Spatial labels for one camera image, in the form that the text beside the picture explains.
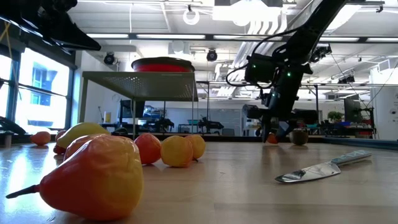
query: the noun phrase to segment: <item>potted plant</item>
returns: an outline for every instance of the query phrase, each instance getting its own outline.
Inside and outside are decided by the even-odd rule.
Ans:
[[[328,113],[328,119],[330,119],[333,123],[337,121],[341,121],[343,117],[343,113],[337,112],[337,111],[331,111]]]

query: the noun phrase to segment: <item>kitchen knife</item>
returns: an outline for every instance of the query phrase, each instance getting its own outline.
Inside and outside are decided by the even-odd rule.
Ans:
[[[289,174],[278,176],[275,178],[275,180],[286,184],[293,184],[297,182],[331,177],[341,172],[339,166],[362,161],[371,155],[371,152],[365,150],[350,152],[340,157],[334,158],[329,162],[324,162],[291,172]]]

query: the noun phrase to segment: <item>chair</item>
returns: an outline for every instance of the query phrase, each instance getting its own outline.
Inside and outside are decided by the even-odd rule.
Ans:
[[[235,129],[232,128],[224,128],[223,136],[235,136]]]

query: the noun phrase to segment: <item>red lid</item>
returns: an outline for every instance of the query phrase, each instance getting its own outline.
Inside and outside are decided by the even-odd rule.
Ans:
[[[172,57],[142,58],[131,64],[135,72],[194,72],[187,60]]]

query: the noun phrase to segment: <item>computer screen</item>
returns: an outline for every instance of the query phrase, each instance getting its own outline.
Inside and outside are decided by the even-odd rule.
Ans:
[[[344,99],[345,121],[361,123],[363,119],[359,109],[361,109],[360,102]]]
[[[131,100],[122,100],[121,101],[121,106],[122,106],[122,118],[132,118],[132,103]],[[144,108],[145,108],[145,101],[136,101],[136,118],[142,118],[144,115]],[[118,112],[118,118],[120,118],[120,112],[121,110],[119,109]]]

